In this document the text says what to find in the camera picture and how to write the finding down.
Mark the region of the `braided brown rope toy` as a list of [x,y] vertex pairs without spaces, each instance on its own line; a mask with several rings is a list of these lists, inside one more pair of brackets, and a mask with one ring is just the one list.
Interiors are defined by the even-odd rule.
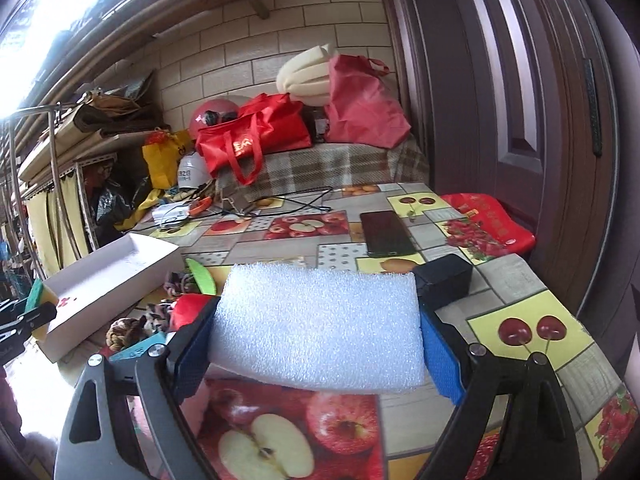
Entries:
[[119,318],[114,321],[105,335],[105,344],[111,352],[117,353],[132,347],[146,338],[146,317]]

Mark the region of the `black white scrunchie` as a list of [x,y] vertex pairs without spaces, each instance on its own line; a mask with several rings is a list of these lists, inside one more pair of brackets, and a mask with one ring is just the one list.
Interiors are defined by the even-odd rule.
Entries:
[[163,300],[158,304],[148,304],[145,311],[145,331],[150,334],[167,333],[171,326],[173,301]]

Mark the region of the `red plush apple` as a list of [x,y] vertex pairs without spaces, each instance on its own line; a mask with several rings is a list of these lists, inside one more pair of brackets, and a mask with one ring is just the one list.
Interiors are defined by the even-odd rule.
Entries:
[[204,294],[184,294],[174,303],[170,314],[169,330],[176,332],[182,326],[191,324],[215,296]]

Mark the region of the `white foam block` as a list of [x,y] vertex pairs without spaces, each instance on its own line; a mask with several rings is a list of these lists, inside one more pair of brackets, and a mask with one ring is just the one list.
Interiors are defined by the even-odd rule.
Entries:
[[419,387],[426,365],[416,280],[410,273],[234,266],[208,359],[258,382],[314,391]]

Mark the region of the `white cardboard tray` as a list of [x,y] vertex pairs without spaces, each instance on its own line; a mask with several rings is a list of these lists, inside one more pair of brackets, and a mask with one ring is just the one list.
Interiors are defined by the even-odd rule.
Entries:
[[128,234],[99,248],[44,281],[58,313],[38,347],[58,362],[183,267],[180,247],[154,237]]

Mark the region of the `yellow curtain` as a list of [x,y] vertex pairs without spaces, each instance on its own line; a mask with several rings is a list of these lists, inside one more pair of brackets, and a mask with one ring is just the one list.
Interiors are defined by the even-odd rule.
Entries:
[[[74,234],[79,255],[89,253],[85,226],[82,221],[78,195],[77,174],[68,174],[61,180],[62,194],[68,220]],[[47,278],[78,260],[73,252],[63,220],[58,216],[58,202],[54,188],[40,191],[26,202],[29,224],[35,240],[36,252]]]

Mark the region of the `fruit pattern tablecloth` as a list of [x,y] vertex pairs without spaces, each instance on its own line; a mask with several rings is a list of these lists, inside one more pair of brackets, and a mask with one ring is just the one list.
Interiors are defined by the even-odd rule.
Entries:
[[423,184],[207,208],[218,292],[92,356],[60,479],[634,479],[639,401],[517,255]]

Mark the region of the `black garbage bag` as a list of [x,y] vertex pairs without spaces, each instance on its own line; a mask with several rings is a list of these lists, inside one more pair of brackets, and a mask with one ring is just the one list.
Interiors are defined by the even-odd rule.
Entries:
[[100,247],[114,242],[137,223],[134,213],[152,191],[149,177],[121,184],[108,179],[92,199],[92,218]]

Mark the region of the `white power bank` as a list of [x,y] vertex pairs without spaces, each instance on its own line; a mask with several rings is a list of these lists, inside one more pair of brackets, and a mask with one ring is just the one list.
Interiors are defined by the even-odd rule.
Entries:
[[174,224],[189,218],[190,206],[187,203],[160,204],[152,209],[151,214],[157,226]]

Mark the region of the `small black box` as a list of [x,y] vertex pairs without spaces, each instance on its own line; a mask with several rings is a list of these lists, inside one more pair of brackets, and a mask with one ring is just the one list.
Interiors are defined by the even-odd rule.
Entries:
[[469,295],[473,267],[461,257],[448,254],[415,266],[411,273],[420,303],[435,311]]

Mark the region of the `metal storage shelf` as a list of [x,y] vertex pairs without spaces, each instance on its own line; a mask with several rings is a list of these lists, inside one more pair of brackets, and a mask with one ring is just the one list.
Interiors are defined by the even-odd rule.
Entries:
[[118,153],[167,125],[155,106],[121,98],[40,112],[48,125],[23,160],[9,133],[9,175],[25,247],[44,280],[100,247],[94,202]]

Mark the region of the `red cushion stool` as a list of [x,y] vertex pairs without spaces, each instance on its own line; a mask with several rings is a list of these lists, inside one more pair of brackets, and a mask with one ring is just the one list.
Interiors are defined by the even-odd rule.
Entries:
[[465,219],[446,222],[453,228],[452,242],[468,248],[474,256],[502,256],[528,254],[536,245],[536,237],[506,213],[495,198],[478,193],[443,195],[447,202]]

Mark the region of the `metal clothes rack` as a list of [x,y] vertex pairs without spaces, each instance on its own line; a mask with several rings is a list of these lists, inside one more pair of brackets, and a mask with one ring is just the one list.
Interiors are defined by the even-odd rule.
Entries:
[[1,163],[1,173],[4,182],[9,185],[9,191],[3,196],[4,206],[8,214],[16,214],[20,232],[17,238],[24,243],[27,250],[27,262],[34,267],[35,276],[44,280],[47,278],[36,252],[32,229],[30,228],[26,202],[40,191],[54,188],[56,201],[58,202],[58,216],[63,220],[72,244],[75,256],[80,260],[74,234],[68,220],[61,180],[68,174],[77,174],[78,195],[82,213],[82,221],[85,226],[86,240],[91,252],[92,245],[90,232],[87,230],[85,176],[82,160],[78,156],[78,150],[82,142],[88,136],[77,125],[76,116],[81,106],[76,104],[58,104],[35,110],[32,114],[41,116],[48,124],[41,133],[35,147],[26,156],[24,162],[17,161],[15,148],[15,130],[12,120],[8,120],[6,127],[6,143],[8,152],[6,160]]

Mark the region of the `yellow shopping bag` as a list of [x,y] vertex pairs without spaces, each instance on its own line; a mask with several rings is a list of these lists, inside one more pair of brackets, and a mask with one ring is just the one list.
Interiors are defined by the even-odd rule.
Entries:
[[148,165],[152,187],[169,190],[177,184],[180,160],[193,148],[188,130],[169,132],[154,130],[142,145],[142,155]]

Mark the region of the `white helmet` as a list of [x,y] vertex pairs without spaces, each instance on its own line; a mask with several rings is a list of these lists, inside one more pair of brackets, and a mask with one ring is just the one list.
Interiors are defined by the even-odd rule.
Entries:
[[185,154],[179,162],[177,185],[185,190],[195,190],[206,185],[212,176],[208,172],[205,159],[198,152]]

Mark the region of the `black smartphone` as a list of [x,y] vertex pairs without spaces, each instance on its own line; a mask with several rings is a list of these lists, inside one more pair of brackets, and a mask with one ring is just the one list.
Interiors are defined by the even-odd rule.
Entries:
[[396,212],[364,212],[360,214],[360,222],[369,257],[408,256],[416,251]]

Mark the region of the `pink helmet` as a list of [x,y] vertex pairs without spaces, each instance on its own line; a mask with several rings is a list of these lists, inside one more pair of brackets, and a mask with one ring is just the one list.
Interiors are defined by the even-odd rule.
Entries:
[[211,99],[199,105],[189,120],[190,137],[195,140],[201,129],[215,127],[238,117],[239,107],[228,99]]

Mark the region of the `plaid covered bench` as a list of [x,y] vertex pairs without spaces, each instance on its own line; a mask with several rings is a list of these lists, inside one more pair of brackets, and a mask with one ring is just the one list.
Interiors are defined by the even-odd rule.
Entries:
[[261,197],[312,188],[428,181],[428,162],[412,136],[391,150],[366,144],[320,143],[311,148],[268,154],[257,179],[239,184],[230,168],[215,178],[222,197]]

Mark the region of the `red tote bag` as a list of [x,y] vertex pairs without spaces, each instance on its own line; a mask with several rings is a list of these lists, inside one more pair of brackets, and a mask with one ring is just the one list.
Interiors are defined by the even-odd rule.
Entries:
[[201,128],[195,148],[213,177],[230,168],[239,184],[250,185],[266,155],[311,147],[302,110],[288,93],[262,93],[242,105],[237,118]]

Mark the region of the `cream foam stack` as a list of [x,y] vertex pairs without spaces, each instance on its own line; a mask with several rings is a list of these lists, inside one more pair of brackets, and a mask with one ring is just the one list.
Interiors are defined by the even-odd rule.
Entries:
[[329,62],[335,50],[332,44],[314,46],[286,62],[276,79],[278,92],[288,94],[292,101],[322,107],[329,104]]

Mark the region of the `brown door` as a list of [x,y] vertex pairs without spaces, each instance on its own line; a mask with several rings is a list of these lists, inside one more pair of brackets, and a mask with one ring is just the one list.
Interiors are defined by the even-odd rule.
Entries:
[[624,370],[639,340],[639,0],[383,0],[440,194],[495,197]]

